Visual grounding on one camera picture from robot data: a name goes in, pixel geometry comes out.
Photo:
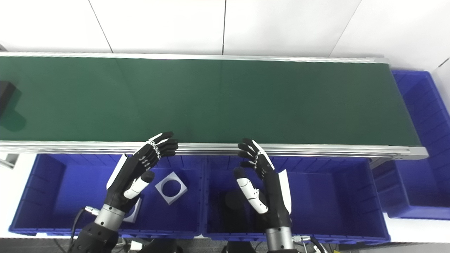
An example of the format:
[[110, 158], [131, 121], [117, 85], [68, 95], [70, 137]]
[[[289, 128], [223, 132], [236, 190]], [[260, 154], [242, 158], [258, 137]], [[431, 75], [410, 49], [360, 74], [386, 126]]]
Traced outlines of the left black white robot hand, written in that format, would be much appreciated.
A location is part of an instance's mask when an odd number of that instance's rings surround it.
[[133, 193], [131, 197], [125, 196], [134, 182], [145, 173], [152, 175], [151, 169], [163, 158], [174, 156], [178, 149], [178, 140], [173, 138], [174, 133], [162, 132], [147, 141], [132, 155], [123, 154], [118, 165], [119, 171], [111, 175], [111, 183], [107, 189], [104, 201], [107, 210], [117, 209], [128, 213], [140, 197], [140, 193]]

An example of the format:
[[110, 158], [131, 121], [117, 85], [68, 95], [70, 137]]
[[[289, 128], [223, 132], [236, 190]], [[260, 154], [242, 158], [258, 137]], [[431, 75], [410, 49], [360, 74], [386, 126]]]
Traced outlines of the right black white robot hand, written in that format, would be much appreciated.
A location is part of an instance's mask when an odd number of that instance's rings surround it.
[[[286, 171], [277, 171], [267, 152], [256, 141], [243, 138], [238, 156], [245, 160], [233, 170], [244, 197], [262, 215], [267, 229], [291, 229], [291, 192]], [[245, 168], [253, 169], [264, 184], [257, 189], [246, 176]]]

